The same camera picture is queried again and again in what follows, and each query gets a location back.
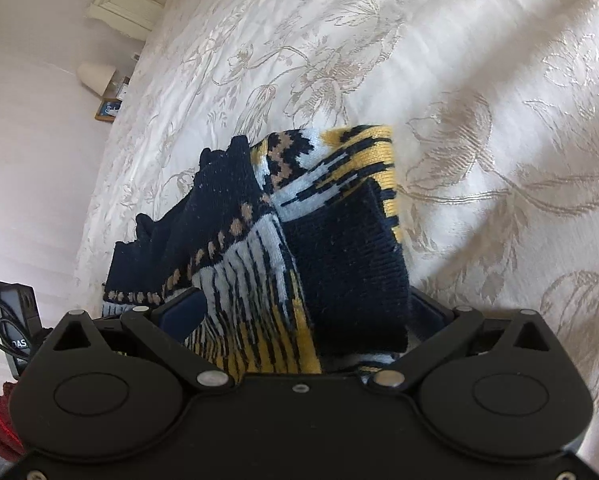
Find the navy yellow patterned knit sweater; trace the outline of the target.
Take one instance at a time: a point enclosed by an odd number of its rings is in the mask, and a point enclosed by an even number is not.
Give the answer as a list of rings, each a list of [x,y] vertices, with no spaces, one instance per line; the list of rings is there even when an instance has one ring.
[[[233,377],[392,363],[414,318],[396,194],[388,127],[236,136],[116,245],[102,313],[200,290],[207,313],[184,345]]]

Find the cream bedside lamp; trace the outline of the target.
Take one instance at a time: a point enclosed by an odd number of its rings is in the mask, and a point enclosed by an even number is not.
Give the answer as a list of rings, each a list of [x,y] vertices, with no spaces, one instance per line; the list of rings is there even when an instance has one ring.
[[[77,68],[79,81],[97,96],[104,96],[115,74],[116,68],[108,64],[81,63]]]

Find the white floral embroidered bedspread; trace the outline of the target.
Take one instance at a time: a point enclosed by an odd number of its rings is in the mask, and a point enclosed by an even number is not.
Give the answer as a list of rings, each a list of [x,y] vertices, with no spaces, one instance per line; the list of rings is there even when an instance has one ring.
[[[599,0],[168,0],[106,143],[72,299],[94,306],[140,212],[203,148],[290,128],[393,129],[412,281],[539,311],[597,414]]]

